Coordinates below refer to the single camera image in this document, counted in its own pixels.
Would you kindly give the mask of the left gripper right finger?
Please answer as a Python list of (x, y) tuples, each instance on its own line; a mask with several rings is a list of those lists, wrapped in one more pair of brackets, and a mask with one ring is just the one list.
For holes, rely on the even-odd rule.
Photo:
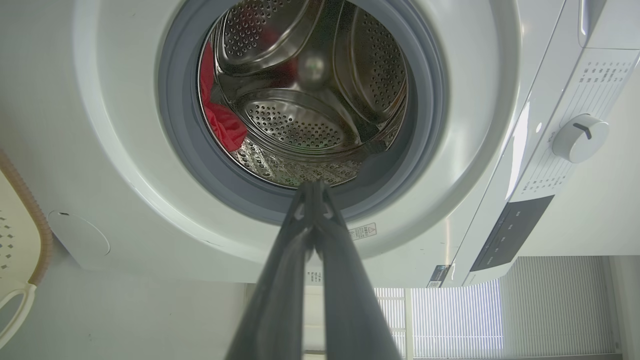
[(400, 360), (345, 219), (330, 189), (314, 182), (314, 247), (322, 260), (329, 360)]

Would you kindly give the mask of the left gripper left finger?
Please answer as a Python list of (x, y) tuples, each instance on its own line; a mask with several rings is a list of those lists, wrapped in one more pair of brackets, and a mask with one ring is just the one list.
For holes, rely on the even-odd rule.
[(306, 209), (313, 183), (298, 187), (253, 295), (226, 353), (227, 360), (300, 360), (303, 357), (305, 271), (313, 244)]

